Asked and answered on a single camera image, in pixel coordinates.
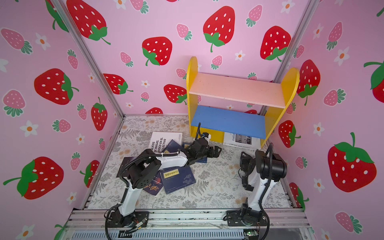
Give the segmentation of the white Chokladfabriken photo book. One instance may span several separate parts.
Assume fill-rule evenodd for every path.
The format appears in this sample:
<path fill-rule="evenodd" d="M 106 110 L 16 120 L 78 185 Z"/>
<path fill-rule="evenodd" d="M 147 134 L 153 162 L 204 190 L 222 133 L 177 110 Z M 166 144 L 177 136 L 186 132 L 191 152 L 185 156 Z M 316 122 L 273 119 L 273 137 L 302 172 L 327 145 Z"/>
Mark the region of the white Chokladfabriken photo book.
<path fill-rule="evenodd" d="M 249 150 L 261 149 L 261 140 L 259 138 L 231 133 L 225 133 L 223 144 Z"/>

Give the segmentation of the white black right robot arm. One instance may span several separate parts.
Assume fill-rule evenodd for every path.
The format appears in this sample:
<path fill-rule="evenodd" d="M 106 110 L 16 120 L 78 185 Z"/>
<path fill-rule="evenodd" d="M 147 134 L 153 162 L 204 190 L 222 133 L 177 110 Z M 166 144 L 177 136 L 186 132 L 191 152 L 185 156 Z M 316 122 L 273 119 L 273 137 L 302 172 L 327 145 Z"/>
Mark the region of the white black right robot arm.
<path fill-rule="evenodd" d="M 287 164 L 274 152 L 270 144 L 265 152 L 255 151 L 255 156 L 242 152 L 240 170 L 245 173 L 242 185 L 251 195 L 240 210 L 239 219 L 246 226 L 252 226 L 267 218 L 264 203 L 276 183 L 286 177 Z"/>

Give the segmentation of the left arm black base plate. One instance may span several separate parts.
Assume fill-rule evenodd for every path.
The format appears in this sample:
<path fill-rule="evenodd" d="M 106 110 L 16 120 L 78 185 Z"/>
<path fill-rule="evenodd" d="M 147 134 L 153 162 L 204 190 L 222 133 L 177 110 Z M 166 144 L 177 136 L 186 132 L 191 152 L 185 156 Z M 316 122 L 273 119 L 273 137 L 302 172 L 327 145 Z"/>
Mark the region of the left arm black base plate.
<path fill-rule="evenodd" d="M 119 211 L 112 211 L 108 217 L 108 228 L 145 228 L 149 219 L 149 212 L 133 212 L 123 216 Z"/>

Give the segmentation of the white book black spanish text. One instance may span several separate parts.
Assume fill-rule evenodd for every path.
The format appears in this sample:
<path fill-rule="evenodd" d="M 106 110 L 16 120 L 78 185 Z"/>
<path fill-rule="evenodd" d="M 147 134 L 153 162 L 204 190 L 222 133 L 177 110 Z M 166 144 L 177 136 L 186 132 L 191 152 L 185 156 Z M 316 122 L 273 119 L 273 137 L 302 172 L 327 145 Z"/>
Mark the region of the white book black spanish text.
<path fill-rule="evenodd" d="M 154 153 L 161 153 L 172 140 L 181 145 L 183 141 L 183 133 L 152 132 L 149 149 L 151 149 Z"/>

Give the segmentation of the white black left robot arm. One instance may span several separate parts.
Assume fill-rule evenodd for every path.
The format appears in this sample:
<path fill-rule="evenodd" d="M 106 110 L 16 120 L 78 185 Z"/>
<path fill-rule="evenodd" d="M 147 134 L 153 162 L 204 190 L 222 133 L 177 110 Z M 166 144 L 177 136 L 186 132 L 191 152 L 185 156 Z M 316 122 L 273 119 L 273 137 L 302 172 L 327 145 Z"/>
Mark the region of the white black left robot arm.
<path fill-rule="evenodd" d="M 158 171 L 193 165 L 204 158 L 218 158 L 222 148 L 211 147 L 206 137 L 195 139 L 186 149 L 179 147 L 170 153 L 155 153 L 144 150 L 137 158 L 127 163 L 118 173 L 126 185 L 122 200 L 105 214 L 105 228 L 130 226 L 136 218 L 136 202 L 144 187 L 148 186 Z"/>

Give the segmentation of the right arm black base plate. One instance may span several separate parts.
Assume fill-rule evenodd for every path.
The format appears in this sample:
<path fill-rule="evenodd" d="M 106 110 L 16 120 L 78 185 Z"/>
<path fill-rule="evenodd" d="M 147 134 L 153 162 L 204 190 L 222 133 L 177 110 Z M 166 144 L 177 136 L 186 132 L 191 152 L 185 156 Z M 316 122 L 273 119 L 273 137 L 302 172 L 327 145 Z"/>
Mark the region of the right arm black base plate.
<path fill-rule="evenodd" d="M 223 220 L 230 227 L 266 227 L 268 223 L 261 211 L 254 210 L 227 211 Z"/>

